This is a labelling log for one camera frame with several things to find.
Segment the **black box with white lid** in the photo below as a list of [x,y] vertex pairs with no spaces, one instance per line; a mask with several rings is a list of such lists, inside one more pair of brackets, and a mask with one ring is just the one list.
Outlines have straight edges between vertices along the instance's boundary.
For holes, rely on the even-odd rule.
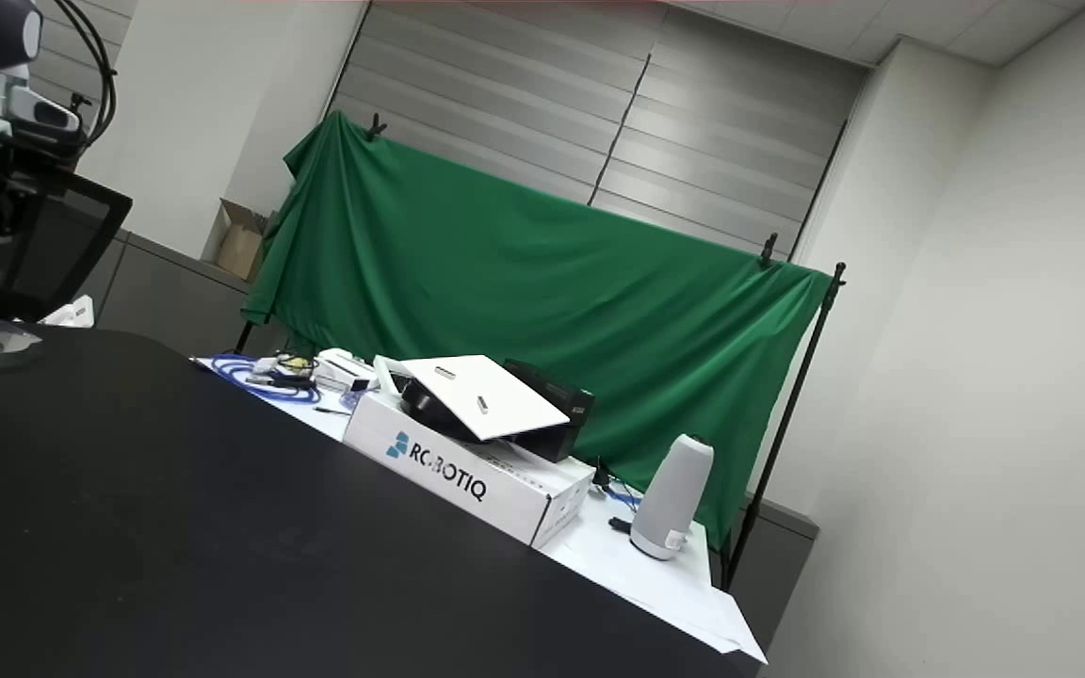
[[413,421],[463,445],[516,445],[541,458],[565,458],[590,414],[586,388],[488,354],[405,359],[395,365],[395,384]]

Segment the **white Robotiq cardboard box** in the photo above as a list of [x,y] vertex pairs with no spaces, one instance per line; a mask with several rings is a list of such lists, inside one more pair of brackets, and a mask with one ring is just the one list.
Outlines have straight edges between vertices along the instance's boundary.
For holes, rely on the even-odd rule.
[[460,445],[375,396],[355,406],[342,440],[528,547],[572,522],[590,484],[590,465],[581,458],[548,462],[508,445]]

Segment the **green backdrop cloth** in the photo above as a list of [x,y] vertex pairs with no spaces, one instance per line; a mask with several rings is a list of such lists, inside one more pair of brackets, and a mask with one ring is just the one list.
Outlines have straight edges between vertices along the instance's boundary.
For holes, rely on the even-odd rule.
[[717,447],[697,503],[728,542],[794,349],[832,277],[545,194],[330,113],[242,305],[297,349],[488,354],[585,388],[577,457],[648,484],[665,445]]

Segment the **white upright device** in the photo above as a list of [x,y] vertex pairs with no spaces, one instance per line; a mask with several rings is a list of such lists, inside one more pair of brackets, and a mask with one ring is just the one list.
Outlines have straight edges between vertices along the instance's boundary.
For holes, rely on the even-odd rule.
[[712,458],[717,453],[689,431],[676,431],[669,440],[630,532],[630,542],[641,554],[658,562],[669,562],[676,554],[680,534],[689,532],[700,494],[709,484]]

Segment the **black backdrop stand pole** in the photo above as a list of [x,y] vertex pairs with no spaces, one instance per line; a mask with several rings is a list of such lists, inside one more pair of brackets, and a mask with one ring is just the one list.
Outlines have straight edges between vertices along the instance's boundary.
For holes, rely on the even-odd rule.
[[738,519],[738,532],[734,532],[734,537],[732,537],[732,551],[720,557],[720,575],[717,575],[720,586],[732,586],[734,575],[738,575],[747,542],[749,542],[749,534],[753,534],[753,526],[756,526],[756,517],[762,517],[764,494],[767,494],[767,484],[773,484],[773,473],[774,473],[774,462],[779,462],[788,429],[789,429],[789,421],[794,421],[794,409],[797,409],[797,400],[803,400],[810,365],[813,365],[813,359],[817,359],[823,323],[827,323],[827,317],[832,317],[837,296],[841,296],[845,287],[847,287],[847,264],[837,259],[837,264],[832,264],[832,275],[827,275],[827,291],[823,291],[822,305],[813,310],[813,320],[810,320],[810,328],[803,331],[797,349],[794,349],[794,361],[789,361],[789,372],[788,372],[788,380],[782,380],[774,425],[764,431],[762,465],[756,465],[753,490],[747,494],[747,512],[740,512],[740,519]]

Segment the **white table cover sheet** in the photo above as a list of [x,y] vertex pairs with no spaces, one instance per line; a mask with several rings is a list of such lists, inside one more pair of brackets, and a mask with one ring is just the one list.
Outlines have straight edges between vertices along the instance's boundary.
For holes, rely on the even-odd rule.
[[[203,367],[217,380],[262,400],[267,406],[305,421],[308,429],[342,440],[355,406],[364,396],[395,401],[395,380],[386,361],[364,365],[347,349],[325,349],[319,359],[203,359]],[[689,522],[669,562],[654,562],[630,542],[631,499],[624,490],[606,494],[590,484],[572,522],[538,542],[533,551],[572,568],[577,575],[622,593],[643,614],[680,627],[720,655],[740,651],[764,659],[738,602],[712,583],[705,526]]]

